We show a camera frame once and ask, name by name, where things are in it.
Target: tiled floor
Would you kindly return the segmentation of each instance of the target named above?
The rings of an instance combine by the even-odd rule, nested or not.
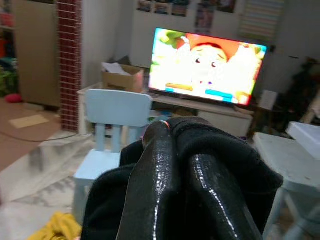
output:
[[[70,136],[60,131],[52,138]],[[43,142],[0,172],[0,240],[25,240],[43,227],[56,211],[71,212],[73,174],[94,147],[91,137],[73,136]],[[268,237],[281,240],[293,222],[288,210]]]

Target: chair backrest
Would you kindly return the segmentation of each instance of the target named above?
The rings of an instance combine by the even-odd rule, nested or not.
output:
[[[96,124],[96,150],[105,149],[105,125],[112,125],[112,150],[121,150],[121,126],[129,126],[129,142],[136,138],[137,128],[148,123],[152,98],[128,91],[90,89],[85,93],[87,119]]]

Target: cardboard box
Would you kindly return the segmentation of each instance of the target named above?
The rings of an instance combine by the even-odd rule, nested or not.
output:
[[[141,93],[143,90],[145,70],[140,67],[122,64],[121,67],[132,76],[102,72],[102,88]]]

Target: doormat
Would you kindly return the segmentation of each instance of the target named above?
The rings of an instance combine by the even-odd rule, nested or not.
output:
[[[23,118],[10,120],[9,123],[16,129],[23,129],[26,127],[31,127],[38,124],[48,123],[49,120],[42,115],[27,116]]]

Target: yellow cloth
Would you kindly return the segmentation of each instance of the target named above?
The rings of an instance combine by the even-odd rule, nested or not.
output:
[[[69,213],[56,212],[50,221],[27,240],[74,240],[81,233],[81,226]]]

